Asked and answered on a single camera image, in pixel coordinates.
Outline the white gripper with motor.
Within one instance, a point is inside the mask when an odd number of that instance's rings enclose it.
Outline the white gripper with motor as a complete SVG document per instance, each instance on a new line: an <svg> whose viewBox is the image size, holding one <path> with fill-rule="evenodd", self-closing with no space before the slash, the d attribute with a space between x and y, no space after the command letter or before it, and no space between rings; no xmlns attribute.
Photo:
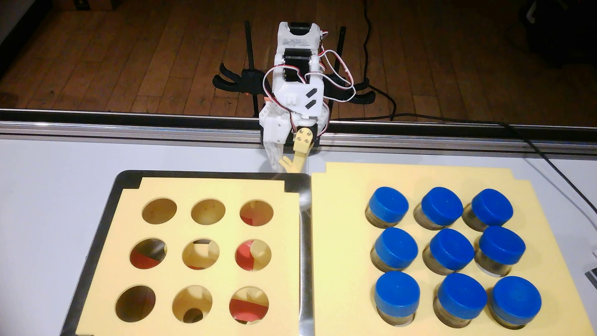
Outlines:
<svg viewBox="0 0 597 336"><path fill-rule="evenodd" d="M330 107L324 99L324 74L298 69L270 69L270 98L278 106L264 106L259 113L262 142L275 173L301 173L313 147L313 135L321 137L330 122ZM282 156L291 129L295 134L294 157Z"/></svg>

